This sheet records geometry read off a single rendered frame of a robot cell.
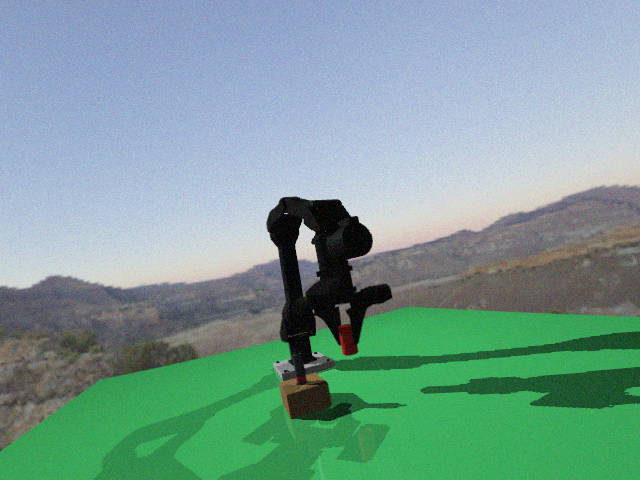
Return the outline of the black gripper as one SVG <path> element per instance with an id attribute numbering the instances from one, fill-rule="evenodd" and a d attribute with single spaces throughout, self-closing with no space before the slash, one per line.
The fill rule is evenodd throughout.
<path id="1" fill-rule="evenodd" d="M 383 284 L 367 287 L 360 290 L 360 292 L 357 292 L 356 286 L 353 287 L 350 273 L 350 271 L 353 270 L 352 265 L 349 266 L 348 261 L 321 265 L 319 266 L 319 270 L 320 271 L 316 272 L 317 277 L 320 277 L 320 272 L 326 272 L 327 277 L 335 277 L 335 271 L 341 271 L 342 275 L 344 274 L 344 277 L 349 285 L 350 297 L 346 298 L 343 302 L 338 302 L 336 305 L 350 303 L 351 308 L 346 309 L 346 312 L 348 313 L 351 321 L 351 328 L 354 339 L 353 342 L 354 344 L 358 344 L 361 327 L 365 318 L 367 308 L 372 304 L 383 303 L 392 298 L 390 288 L 386 284 Z M 311 309 L 306 296 L 295 299 L 293 309 L 294 313 L 307 312 L 309 309 Z M 337 343 L 341 345 L 338 331 L 338 326 L 342 325 L 339 307 L 334 307 L 334 309 L 330 311 L 314 310 L 313 315 L 317 315 L 325 321 Z"/>

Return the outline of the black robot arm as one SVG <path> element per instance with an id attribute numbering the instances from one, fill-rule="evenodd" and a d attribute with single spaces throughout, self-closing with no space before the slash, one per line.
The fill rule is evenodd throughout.
<path id="1" fill-rule="evenodd" d="M 311 309 L 294 313 L 295 299 L 303 297 L 295 247 L 302 219 L 304 225 L 315 232 L 311 244 L 315 244 L 319 266 L 364 256 L 373 245 L 368 228 L 359 223 L 358 216 L 350 216 L 338 199 L 283 197 L 269 212 L 266 227 L 271 241 L 278 248 L 286 299 L 281 312 L 280 336 L 290 346 L 292 360 L 289 362 L 292 365 L 295 348 L 301 353 L 303 363 L 317 361 L 312 356 L 309 340 L 309 337 L 316 336 L 313 310 L 330 311 L 338 302 L 350 297 L 349 285 L 341 271 L 335 271 L 335 277 L 327 277 L 326 272 L 320 272 L 320 281 L 305 293 Z"/>

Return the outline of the tan square block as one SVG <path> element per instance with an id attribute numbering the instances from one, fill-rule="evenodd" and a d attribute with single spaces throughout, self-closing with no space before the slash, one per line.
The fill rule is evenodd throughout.
<path id="1" fill-rule="evenodd" d="M 333 406 L 328 382 L 316 373 L 305 377 L 307 382 L 302 385 L 297 378 L 278 383 L 282 405 L 291 419 Z"/>

